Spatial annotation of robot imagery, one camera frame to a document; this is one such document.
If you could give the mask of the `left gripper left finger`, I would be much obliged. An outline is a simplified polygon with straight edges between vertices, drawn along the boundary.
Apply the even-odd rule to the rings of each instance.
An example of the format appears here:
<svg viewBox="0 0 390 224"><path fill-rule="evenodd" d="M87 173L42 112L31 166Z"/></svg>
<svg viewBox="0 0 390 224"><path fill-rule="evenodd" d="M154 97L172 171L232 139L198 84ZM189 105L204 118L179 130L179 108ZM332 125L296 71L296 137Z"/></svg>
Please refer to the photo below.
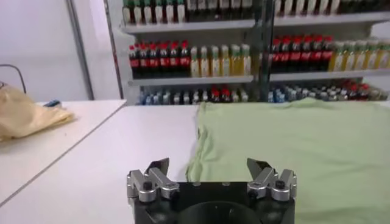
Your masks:
<svg viewBox="0 0 390 224"><path fill-rule="evenodd" d="M169 158L150 163L142 173L131 170L127 174L127 198L137 198L142 203L151 203L158 197L172 200L180 192L180 184L167 177Z"/></svg>

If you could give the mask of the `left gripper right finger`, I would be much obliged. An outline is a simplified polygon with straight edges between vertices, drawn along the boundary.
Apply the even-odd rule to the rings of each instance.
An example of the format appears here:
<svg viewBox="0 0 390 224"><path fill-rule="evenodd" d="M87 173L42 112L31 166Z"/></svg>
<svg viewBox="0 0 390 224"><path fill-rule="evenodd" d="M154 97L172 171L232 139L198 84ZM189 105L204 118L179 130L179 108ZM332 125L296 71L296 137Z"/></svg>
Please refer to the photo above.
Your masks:
<svg viewBox="0 0 390 224"><path fill-rule="evenodd" d="M248 158L247 168L253 178L247 183L247 194L257 199L270 196L276 201L295 200L297 197L297 176L293 170L284 169L279 174L266 161Z"/></svg>

